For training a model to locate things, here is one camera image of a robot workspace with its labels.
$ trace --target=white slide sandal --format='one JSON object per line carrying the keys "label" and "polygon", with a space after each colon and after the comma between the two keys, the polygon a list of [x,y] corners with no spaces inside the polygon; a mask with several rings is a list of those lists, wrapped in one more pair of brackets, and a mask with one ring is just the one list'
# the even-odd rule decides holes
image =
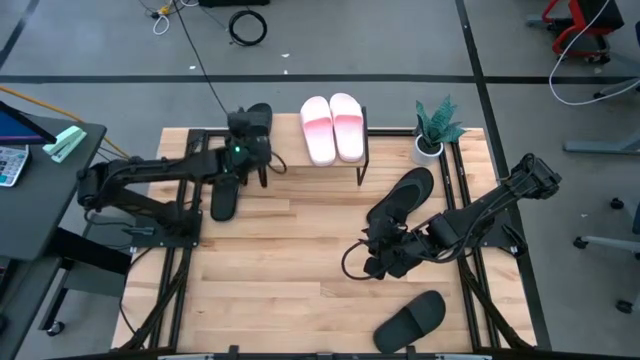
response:
{"label": "white slide sandal", "polygon": [[300,117],[311,162],[316,166],[333,164],[336,159],[336,146],[333,142],[331,109],[327,99],[314,96],[305,101],[300,109]]}
{"label": "white slide sandal", "polygon": [[337,93],[329,101],[340,158],[357,162],[364,155],[362,107],[351,95]]}

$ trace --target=concrete floor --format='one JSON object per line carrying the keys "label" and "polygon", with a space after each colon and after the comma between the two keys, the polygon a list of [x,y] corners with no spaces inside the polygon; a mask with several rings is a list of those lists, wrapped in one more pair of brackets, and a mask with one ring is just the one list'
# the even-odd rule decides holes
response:
{"label": "concrete floor", "polygon": [[[135,0],[117,5],[46,0],[37,4],[19,37],[12,36],[33,1],[0,2],[0,44],[17,40],[4,64],[0,56],[0,84],[106,125],[116,143],[147,158],[155,155],[163,127],[224,124],[208,86],[189,80],[201,69],[176,15],[171,17],[169,32],[155,36],[153,21]],[[151,7],[163,3],[143,1]],[[633,25],[640,20],[634,17],[640,13],[640,3],[617,2],[628,24],[610,42],[614,51],[640,62],[633,33]],[[485,76],[531,76],[531,82],[539,82],[548,75],[555,61],[552,37],[523,24],[525,15],[541,12],[546,3],[464,1]],[[208,11],[226,22],[236,10]],[[214,83],[228,109],[266,101],[277,112],[296,112],[310,96],[344,91],[368,107],[370,125],[410,126],[415,121],[415,100],[433,108],[451,94],[460,105],[457,121],[469,127],[486,126],[454,1],[273,0],[257,10],[266,18],[269,34],[253,48],[230,45],[224,29],[200,9],[182,12],[209,74],[280,75],[271,82],[238,77]],[[250,24],[242,26],[242,31],[254,30]],[[304,77],[292,77],[289,82],[285,71],[292,76],[331,75],[326,79],[333,82]],[[336,74],[355,76],[340,81]],[[371,74],[389,76],[374,79]],[[399,74],[434,77],[406,79]],[[634,73],[615,61],[604,67],[569,61],[558,74],[582,78]],[[96,75],[104,77],[83,77]],[[123,75],[131,77],[109,77]],[[561,85],[558,91],[568,99],[586,100],[600,87]],[[553,349],[640,354],[640,317],[621,314],[613,307],[617,299],[633,299],[640,291],[640,262],[624,251],[596,246],[579,251],[571,245],[584,234],[632,238],[629,221],[611,211],[608,201],[637,193],[638,159],[562,151],[562,142],[568,139],[612,140],[635,131],[640,126],[636,121],[640,98],[627,94],[587,107],[567,107],[552,97],[546,85],[489,84],[488,91],[508,164],[533,152],[564,178],[561,191],[552,199],[520,205]],[[27,112],[51,115],[4,94],[0,100]],[[84,221],[77,206],[69,209],[63,226],[82,230]],[[115,298],[72,293],[60,313],[67,324],[64,334],[49,338],[32,331],[18,358],[107,350],[117,303]],[[81,311],[72,311],[74,307]]]}

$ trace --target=black slide sandal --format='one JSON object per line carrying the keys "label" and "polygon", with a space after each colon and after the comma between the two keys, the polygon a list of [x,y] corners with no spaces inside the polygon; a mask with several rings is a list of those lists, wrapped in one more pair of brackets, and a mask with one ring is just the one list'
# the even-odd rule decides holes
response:
{"label": "black slide sandal", "polygon": [[392,354],[435,330],[445,312],[440,293],[422,293],[376,329],[373,342],[381,353]]}
{"label": "black slide sandal", "polygon": [[371,219],[384,217],[387,205],[393,203],[395,207],[407,213],[417,209],[427,201],[433,191],[433,175],[425,168],[415,168],[406,173],[393,189],[367,214],[367,222]]}
{"label": "black slide sandal", "polygon": [[236,214],[240,183],[227,179],[213,185],[211,194],[211,218],[215,221],[229,221]]}

